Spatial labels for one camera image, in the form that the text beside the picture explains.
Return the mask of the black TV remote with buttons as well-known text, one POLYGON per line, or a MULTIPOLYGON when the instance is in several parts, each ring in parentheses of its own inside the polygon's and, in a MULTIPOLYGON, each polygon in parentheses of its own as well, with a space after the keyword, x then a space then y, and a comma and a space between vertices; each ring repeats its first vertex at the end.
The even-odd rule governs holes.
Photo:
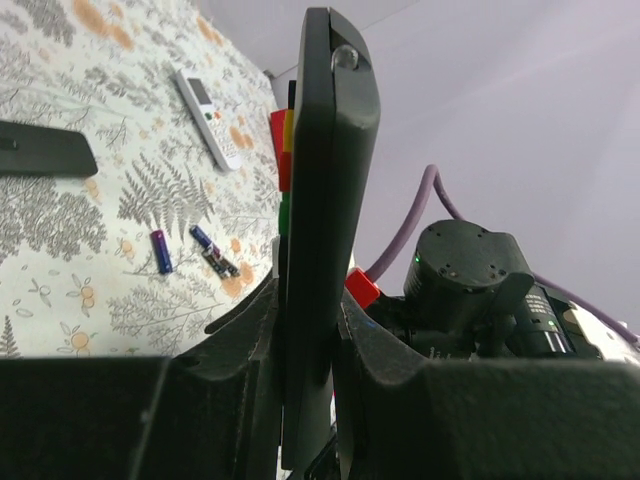
POLYGON ((282 466, 303 472, 330 435, 331 339, 381 116, 365 40, 310 8, 296 81, 287 235, 282 466))

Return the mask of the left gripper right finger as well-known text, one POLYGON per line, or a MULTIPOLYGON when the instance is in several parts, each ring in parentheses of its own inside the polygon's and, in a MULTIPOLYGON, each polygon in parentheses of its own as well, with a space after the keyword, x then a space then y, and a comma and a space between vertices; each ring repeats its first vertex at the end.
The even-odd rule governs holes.
POLYGON ((639 370, 432 360, 345 295, 333 376, 345 479, 635 479, 639 370))

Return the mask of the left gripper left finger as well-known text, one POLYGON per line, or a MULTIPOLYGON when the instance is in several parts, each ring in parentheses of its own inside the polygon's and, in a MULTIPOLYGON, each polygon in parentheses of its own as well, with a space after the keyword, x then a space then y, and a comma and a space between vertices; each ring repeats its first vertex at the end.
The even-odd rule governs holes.
POLYGON ((4 360, 5 479, 272 479, 281 400, 266 279, 175 357, 4 360))

